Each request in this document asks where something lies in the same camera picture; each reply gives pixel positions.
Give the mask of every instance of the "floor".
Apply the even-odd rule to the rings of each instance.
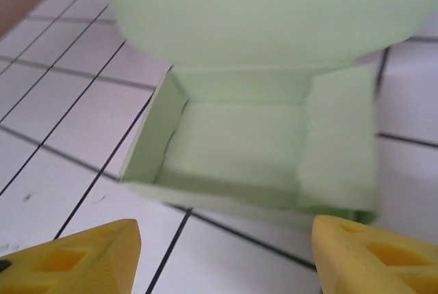
[[[377,105],[377,226],[438,243],[438,14],[364,57]],[[106,0],[45,0],[0,41],[0,255],[138,220],[133,293],[318,293],[309,234],[141,199],[116,180],[168,65],[118,32]]]

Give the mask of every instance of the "box lid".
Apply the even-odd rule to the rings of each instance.
[[[177,66],[351,61],[413,35],[437,0],[109,0],[130,41]]]

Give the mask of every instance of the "box bottom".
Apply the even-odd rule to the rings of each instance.
[[[289,209],[305,135],[304,105],[189,101],[155,184]]]

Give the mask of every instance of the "box flap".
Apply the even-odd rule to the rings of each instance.
[[[412,36],[437,0],[109,0],[122,32],[177,66],[338,62]]]
[[[316,77],[298,166],[301,206],[376,209],[374,71],[360,66]]]

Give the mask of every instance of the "green box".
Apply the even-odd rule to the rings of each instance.
[[[175,67],[154,93],[123,181],[175,204],[270,221],[362,220],[356,212],[376,209],[373,87],[367,66]]]

